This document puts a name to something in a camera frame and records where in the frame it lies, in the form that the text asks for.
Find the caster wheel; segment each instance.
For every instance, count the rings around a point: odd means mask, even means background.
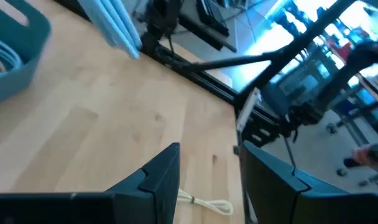
[[[346,172],[346,169],[338,169],[336,172],[337,172],[337,175],[339,175],[340,177],[345,177],[348,174]]]
[[[360,187],[364,187],[364,186],[367,186],[369,184],[370,184],[369,180],[363,180],[362,182],[359,182]]]
[[[233,146],[233,153],[235,155],[240,155],[240,147],[239,146]]]
[[[332,123],[327,124],[326,129],[327,129],[327,132],[329,132],[330,134],[336,134],[337,133],[337,127]]]

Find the blue plastic basket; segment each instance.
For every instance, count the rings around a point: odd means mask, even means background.
[[[47,18],[24,0],[6,1],[26,16],[28,25],[21,25],[0,10],[0,40],[14,49],[24,63],[0,78],[0,102],[30,84],[51,30]]]

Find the tiled floor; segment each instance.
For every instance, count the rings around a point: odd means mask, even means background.
[[[224,18],[230,17],[237,12],[238,10],[221,10]],[[277,50],[292,41],[292,37],[288,35],[287,31],[280,26],[273,26],[264,19],[262,13],[265,14],[266,12],[259,12],[255,7],[247,14],[241,14],[228,21],[236,25],[237,53],[233,53],[226,48],[217,51],[189,32],[173,36],[173,41],[206,61],[238,55],[260,54],[265,51]],[[268,62],[262,62],[224,68],[222,72],[233,79],[234,89],[240,90],[268,64]],[[350,156],[352,149],[357,147],[346,128],[341,128],[338,134],[333,136],[327,133],[325,126],[338,119],[338,116],[330,111],[318,125],[301,127],[298,141],[292,146],[298,168],[349,192],[378,192],[377,184],[371,184],[367,187],[357,186],[359,181],[376,173],[372,169],[367,167],[354,169],[349,172],[347,177],[338,177],[336,175],[336,169],[343,167],[343,159]],[[378,141],[378,136],[368,124],[361,119],[356,122],[362,131],[366,133],[369,142]],[[266,145],[264,149],[278,158],[288,161],[283,139],[278,139]]]

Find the metal rod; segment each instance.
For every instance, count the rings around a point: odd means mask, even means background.
[[[250,84],[248,84],[242,92],[235,98],[235,105],[239,108],[243,107],[248,95],[257,87],[262,88],[271,80],[281,69],[284,68],[302,49],[306,48],[313,39],[320,35],[325,28],[334,22],[355,0],[338,0],[329,9],[327,9],[321,17],[300,37],[297,37],[286,47],[281,49],[283,52],[281,57],[276,58],[272,63]]]
[[[229,58],[224,60],[217,60],[213,62],[204,62],[204,63],[193,63],[190,65],[185,65],[183,69],[189,72],[199,72],[203,70],[210,70],[216,68],[226,68],[236,65],[245,65],[255,62],[263,62],[267,60],[273,60],[279,56],[278,52],[266,52],[261,55],[248,55],[236,58]]]

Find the white cable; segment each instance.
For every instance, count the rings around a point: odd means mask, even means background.
[[[178,201],[201,205],[221,215],[233,214],[232,203],[227,200],[206,201],[206,200],[195,198],[181,189],[179,189],[178,191]]]

